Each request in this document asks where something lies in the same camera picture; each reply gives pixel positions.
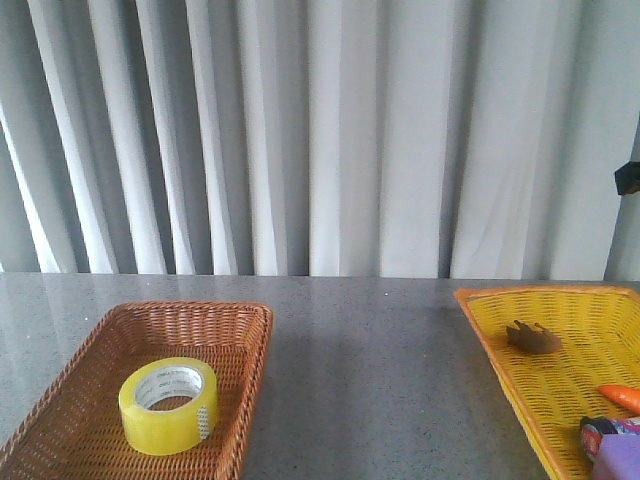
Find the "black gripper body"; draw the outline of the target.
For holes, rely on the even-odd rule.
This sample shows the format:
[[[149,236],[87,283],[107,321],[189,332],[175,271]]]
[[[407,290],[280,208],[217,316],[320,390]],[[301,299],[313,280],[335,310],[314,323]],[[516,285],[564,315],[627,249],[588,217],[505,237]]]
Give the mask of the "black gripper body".
[[[618,195],[631,195],[640,190],[640,163],[629,161],[614,172]]]

